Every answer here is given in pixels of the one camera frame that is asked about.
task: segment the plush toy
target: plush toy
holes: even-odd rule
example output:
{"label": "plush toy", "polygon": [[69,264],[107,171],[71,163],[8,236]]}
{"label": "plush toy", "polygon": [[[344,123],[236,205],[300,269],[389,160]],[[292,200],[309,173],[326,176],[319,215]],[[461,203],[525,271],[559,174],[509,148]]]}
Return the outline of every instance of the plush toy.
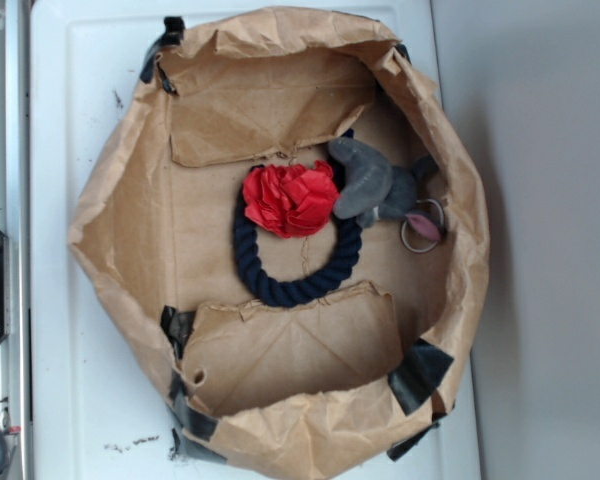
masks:
{"label": "plush toy", "polygon": [[377,220],[406,221],[424,238],[440,241],[444,232],[441,222],[416,208],[418,182],[438,170],[430,155],[407,170],[392,167],[382,153],[353,138],[333,139],[328,148],[345,168],[345,187],[333,207],[336,217],[356,217],[362,228],[373,226]]}

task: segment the key ring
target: key ring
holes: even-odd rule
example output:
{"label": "key ring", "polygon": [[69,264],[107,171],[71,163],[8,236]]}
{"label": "key ring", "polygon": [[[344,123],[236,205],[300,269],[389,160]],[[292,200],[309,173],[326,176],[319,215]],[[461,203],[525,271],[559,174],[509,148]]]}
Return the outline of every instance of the key ring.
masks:
{"label": "key ring", "polygon": [[[436,209],[438,210],[438,217],[440,218],[440,225],[444,225],[444,210],[442,209],[442,205],[440,204],[440,202],[438,202],[437,200],[434,200],[433,198],[427,198],[425,200],[418,200],[416,203],[418,203],[418,204],[430,203],[431,205],[436,207]],[[438,243],[440,243],[439,241],[435,241],[435,242],[431,243],[430,245],[426,246],[425,248],[414,248],[413,246],[411,246],[411,244],[407,240],[407,235],[406,235],[407,234],[407,225],[409,225],[409,221],[405,220],[402,223],[402,228],[400,229],[400,238],[402,238],[402,243],[404,244],[404,246],[407,247],[407,249],[409,249],[413,253],[430,252],[431,250],[436,248]]]}

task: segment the white wall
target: white wall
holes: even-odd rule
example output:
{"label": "white wall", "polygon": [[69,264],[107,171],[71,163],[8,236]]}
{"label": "white wall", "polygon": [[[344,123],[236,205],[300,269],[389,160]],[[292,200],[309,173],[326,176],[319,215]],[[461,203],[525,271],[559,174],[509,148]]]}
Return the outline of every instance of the white wall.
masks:
{"label": "white wall", "polygon": [[473,352],[483,477],[600,480],[600,0],[432,3],[493,237]]}

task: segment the brown paper bag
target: brown paper bag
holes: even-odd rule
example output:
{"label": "brown paper bag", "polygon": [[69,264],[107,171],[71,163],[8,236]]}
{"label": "brown paper bag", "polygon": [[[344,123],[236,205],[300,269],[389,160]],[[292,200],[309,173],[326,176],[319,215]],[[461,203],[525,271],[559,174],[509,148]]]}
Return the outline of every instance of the brown paper bag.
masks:
{"label": "brown paper bag", "polygon": [[[487,286],[480,179],[435,85],[377,21],[267,8],[165,24],[80,198],[71,249],[188,453],[331,478],[453,408]],[[441,200],[448,234],[415,255],[400,225],[379,222],[339,290],[264,306],[234,265],[241,182],[256,162],[326,158],[324,142],[350,127],[394,164],[433,155],[440,173],[421,194]],[[258,234],[278,280],[319,269],[334,241],[332,224],[301,239]]]}

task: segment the red tissue paper flower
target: red tissue paper flower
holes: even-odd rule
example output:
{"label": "red tissue paper flower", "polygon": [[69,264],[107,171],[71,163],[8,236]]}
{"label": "red tissue paper flower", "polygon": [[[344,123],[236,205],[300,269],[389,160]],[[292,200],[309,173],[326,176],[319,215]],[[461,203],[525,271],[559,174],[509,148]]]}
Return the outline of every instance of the red tissue paper flower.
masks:
{"label": "red tissue paper flower", "polygon": [[313,170],[304,165],[255,168],[242,186],[245,215],[283,238],[313,235],[327,224],[340,196],[332,178],[323,160],[316,160]]}

